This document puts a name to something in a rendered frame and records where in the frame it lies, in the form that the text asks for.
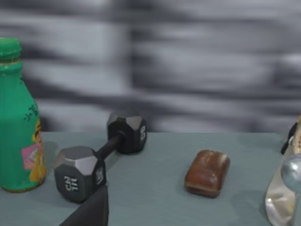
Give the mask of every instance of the gray table surface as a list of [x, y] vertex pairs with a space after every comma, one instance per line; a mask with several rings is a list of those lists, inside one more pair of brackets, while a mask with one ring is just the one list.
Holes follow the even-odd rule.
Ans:
[[[105, 133], [43, 134], [49, 174], [30, 192], [0, 190], [1, 226], [57, 226], [77, 207], [55, 188], [51, 165], [64, 147], [106, 142]], [[280, 134], [150, 133], [134, 156], [113, 153], [106, 160], [109, 226], [269, 226], [263, 205], [279, 165]], [[184, 176], [198, 151], [224, 152], [231, 166], [220, 196], [208, 199], [186, 192]]]

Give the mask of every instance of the blurred background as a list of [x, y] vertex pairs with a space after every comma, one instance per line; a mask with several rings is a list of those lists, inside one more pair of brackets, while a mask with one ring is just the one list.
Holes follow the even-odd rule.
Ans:
[[287, 132], [301, 113], [301, 1], [1, 0], [44, 131]]

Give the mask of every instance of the green bottle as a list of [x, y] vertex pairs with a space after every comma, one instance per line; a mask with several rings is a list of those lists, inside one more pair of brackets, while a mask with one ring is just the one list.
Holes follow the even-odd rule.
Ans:
[[0, 186], [25, 192], [46, 177], [38, 107], [22, 78], [21, 44], [0, 38]]

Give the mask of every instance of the metallic sphere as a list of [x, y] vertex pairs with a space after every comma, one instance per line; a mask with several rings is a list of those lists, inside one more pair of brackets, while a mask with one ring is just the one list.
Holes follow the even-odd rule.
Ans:
[[288, 189], [301, 193], [301, 154], [293, 155], [283, 163], [281, 177]]

